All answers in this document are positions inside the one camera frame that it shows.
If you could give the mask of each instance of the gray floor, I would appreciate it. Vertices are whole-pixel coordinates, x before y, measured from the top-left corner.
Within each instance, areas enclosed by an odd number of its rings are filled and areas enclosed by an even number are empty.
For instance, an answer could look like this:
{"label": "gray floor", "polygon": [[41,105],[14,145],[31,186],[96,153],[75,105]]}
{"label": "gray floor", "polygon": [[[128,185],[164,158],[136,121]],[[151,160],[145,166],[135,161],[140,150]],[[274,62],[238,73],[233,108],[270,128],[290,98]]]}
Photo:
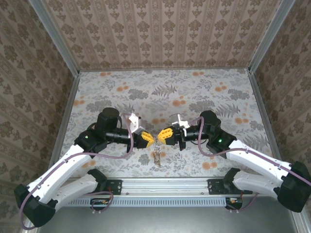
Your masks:
{"label": "gray floor", "polygon": [[270,198],[230,213],[223,207],[63,208],[39,233],[295,233],[290,211]]}

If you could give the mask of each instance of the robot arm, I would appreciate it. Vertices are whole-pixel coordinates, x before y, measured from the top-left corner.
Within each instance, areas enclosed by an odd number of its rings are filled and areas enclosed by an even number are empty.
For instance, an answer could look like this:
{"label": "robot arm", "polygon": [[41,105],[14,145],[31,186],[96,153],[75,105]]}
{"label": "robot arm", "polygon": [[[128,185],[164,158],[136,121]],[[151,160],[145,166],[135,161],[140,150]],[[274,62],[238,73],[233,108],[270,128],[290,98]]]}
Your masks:
{"label": "robot arm", "polygon": [[[154,143],[153,137],[141,126],[140,117],[131,114],[130,129],[133,134],[134,148],[146,148]],[[127,129],[117,128],[120,120],[119,112],[114,108],[105,108],[99,114],[97,122],[91,124],[88,129],[82,132],[70,147],[67,153],[57,161],[47,172],[40,176],[28,186],[20,184],[14,190],[17,205],[20,208],[26,196],[33,191],[38,184],[52,170],[65,161],[57,170],[52,173],[46,181],[34,191],[26,202],[23,209],[24,214],[36,226],[40,227],[47,223],[62,206],[86,193],[100,192],[105,189],[107,177],[99,170],[93,169],[77,181],[64,185],[64,182],[81,167],[89,162],[94,156],[78,155],[72,159],[70,156],[92,152],[99,153],[110,143],[122,143],[127,145],[127,152],[131,147],[131,139]]]}
{"label": "robot arm", "polygon": [[[291,170],[308,181],[311,176],[306,166],[300,162],[293,165],[272,157],[269,157],[255,149],[247,146],[235,136],[221,129],[221,121],[212,111],[204,111],[200,114],[204,119],[201,139],[207,139],[206,147],[213,153],[219,153],[230,149],[243,149],[229,151],[221,156],[248,166],[260,175],[249,174],[232,168],[223,178],[225,189],[230,193],[235,187],[240,190],[250,190],[276,198],[286,208],[301,212],[310,194],[311,187],[281,169],[282,167]],[[175,145],[179,143],[180,150],[186,147],[187,141],[196,141],[199,137],[201,121],[198,125],[192,125],[187,121],[182,121],[180,115],[173,120],[172,126],[163,129],[158,135],[159,141],[166,145]]]}

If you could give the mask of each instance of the wall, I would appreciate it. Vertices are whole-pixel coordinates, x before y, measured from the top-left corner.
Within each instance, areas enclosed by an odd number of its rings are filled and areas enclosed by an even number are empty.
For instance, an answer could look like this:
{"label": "wall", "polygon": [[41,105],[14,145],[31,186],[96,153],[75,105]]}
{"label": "wall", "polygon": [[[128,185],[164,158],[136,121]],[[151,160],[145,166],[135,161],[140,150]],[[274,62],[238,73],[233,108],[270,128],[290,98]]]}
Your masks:
{"label": "wall", "polygon": [[310,0],[296,0],[255,75],[283,159],[311,171]]}
{"label": "wall", "polygon": [[17,232],[14,188],[48,167],[73,77],[27,1],[0,1],[0,232]]}
{"label": "wall", "polygon": [[79,68],[247,67],[280,0],[44,0]]}

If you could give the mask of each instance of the floral tablecloth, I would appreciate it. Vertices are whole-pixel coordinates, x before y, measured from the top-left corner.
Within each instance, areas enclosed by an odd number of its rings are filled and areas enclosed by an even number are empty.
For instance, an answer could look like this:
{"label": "floral tablecloth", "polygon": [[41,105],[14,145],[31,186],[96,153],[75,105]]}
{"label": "floral tablecloth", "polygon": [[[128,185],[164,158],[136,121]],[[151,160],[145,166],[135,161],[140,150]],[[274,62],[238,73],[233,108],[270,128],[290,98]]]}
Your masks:
{"label": "floral tablecloth", "polygon": [[[155,138],[170,125],[170,116],[197,118],[213,110],[222,128],[249,146],[272,155],[246,69],[153,70],[83,72],[71,112],[62,155],[74,139],[105,107],[142,117],[146,130]],[[125,145],[111,144],[101,153],[119,156]],[[160,166],[154,154],[160,154]],[[165,146],[155,143],[147,149],[134,149],[126,159],[95,157],[78,169],[74,177],[97,168],[107,177],[203,177],[223,176],[231,167],[247,170],[222,157],[207,158],[196,145]]]}

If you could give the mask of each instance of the table surface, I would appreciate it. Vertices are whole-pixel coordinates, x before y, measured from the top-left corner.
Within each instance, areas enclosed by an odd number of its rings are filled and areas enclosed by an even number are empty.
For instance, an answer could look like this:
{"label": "table surface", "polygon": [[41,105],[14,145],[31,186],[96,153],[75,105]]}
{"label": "table surface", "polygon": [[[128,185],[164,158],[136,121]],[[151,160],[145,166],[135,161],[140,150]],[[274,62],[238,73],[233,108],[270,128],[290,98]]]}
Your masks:
{"label": "table surface", "polygon": [[[214,111],[222,128],[249,146],[272,155],[246,69],[153,70],[80,73],[80,83],[71,112],[64,154],[74,139],[105,107],[142,117],[153,136],[170,125],[173,114],[185,120],[204,110]],[[125,145],[111,144],[101,153],[120,156]],[[154,153],[161,165],[154,163]],[[196,145],[165,146],[156,142],[147,149],[134,149],[123,160],[95,157],[78,169],[74,177],[97,168],[107,177],[206,177],[223,176],[231,167],[249,171],[241,164],[220,156],[207,158]]]}
{"label": "table surface", "polygon": [[38,233],[296,233],[289,210],[258,198],[240,213],[224,207],[111,207],[101,214],[65,207]]}

